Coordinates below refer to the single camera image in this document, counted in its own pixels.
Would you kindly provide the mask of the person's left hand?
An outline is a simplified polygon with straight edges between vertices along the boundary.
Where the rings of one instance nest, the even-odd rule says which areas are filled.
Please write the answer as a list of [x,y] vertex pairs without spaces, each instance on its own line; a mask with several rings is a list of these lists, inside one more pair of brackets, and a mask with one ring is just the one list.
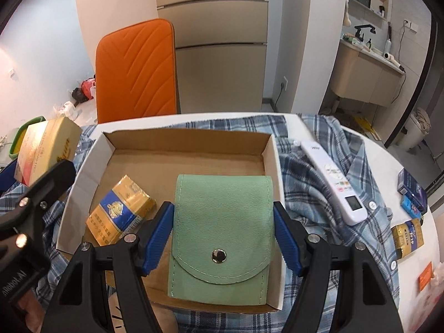
[[40,333],[45,312],[32,290],[29,290],[17,301],[17,307],[25,313],[27,328],[33,333]]

